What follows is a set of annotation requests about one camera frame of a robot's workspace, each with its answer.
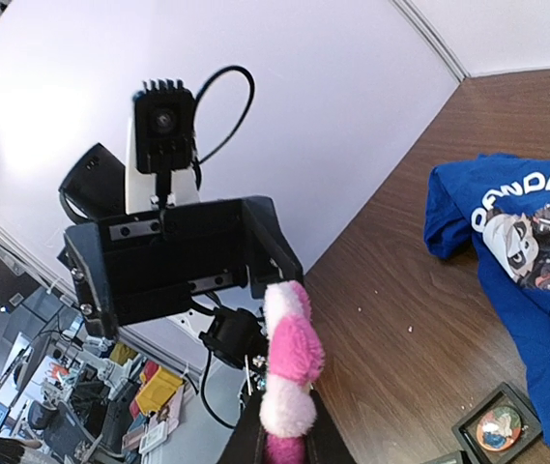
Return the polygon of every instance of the round sticker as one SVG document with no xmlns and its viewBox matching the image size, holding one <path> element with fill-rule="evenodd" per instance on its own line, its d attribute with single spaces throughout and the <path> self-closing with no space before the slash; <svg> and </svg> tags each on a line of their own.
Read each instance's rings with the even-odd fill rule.
<svg viewBox="0 0 550 464">
<path fill-rule="evenodd" d="M 477 427 L 477 440 L 488 451 L 504 451 L 512 447 L 522 433 L 522 420 L 508 406 L 492 409 Z"/>
</svg>

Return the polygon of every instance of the panda graphic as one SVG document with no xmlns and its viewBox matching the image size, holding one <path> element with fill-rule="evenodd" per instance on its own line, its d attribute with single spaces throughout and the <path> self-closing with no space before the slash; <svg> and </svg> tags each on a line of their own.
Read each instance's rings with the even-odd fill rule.
<svg viewBox="0 0 550 464">
<path fill-rule="evenodd" d="M 495 208 L 488 213 L 482 236 L 515 282 L 550 291 L 550 205 L 532 216 Z"/>
</svg>

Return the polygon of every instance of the pink and white striped plush toy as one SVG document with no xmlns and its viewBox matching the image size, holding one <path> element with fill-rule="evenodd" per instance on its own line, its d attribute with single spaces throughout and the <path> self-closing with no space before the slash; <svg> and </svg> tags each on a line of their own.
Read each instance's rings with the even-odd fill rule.
<svg viewBox="0 0 550 464">
<path fill-rule="evenodd" d="M 270 350 L 260 419 L 267 432 L 267 462 L 303 464 L 304 435 L 316 419 L 310 384 L 324 365 L 322 344 L 310 323 L 309 296 L 296 281 L 270 285 L 264 316 Z"/>
</svg>

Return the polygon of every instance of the brown wood surface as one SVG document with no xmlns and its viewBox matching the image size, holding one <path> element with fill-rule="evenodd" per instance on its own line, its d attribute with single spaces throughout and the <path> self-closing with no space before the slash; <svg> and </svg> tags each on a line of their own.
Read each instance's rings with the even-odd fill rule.
<svg viewBox="0 0 550 464">
<path fill-rule="evenodd" d="M 550 159 L 550 72 L 464 82 L 308 275 L 328 354 L 318 387 L 359 464 L 458 450 L 450 429 L 471 405 L 503 381 L 525 389 L 475 253 L 444 263 L 422 241 L 431 168 L 495 152 Z M 550 449 L 516 462 L 550 464 Z"/>
</svg>

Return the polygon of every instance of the yellow box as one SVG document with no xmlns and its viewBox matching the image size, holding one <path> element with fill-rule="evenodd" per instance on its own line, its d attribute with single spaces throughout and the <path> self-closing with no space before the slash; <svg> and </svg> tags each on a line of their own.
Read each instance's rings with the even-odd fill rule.
<svg viewBox="0 0 550 464">
<path fill-rule="evenodd" d="M 144 416 L 160 411 L 182 384 L 180 377 L 159 367 L 150 382 L 135 397 L 139 410 Z"/>
</svg>

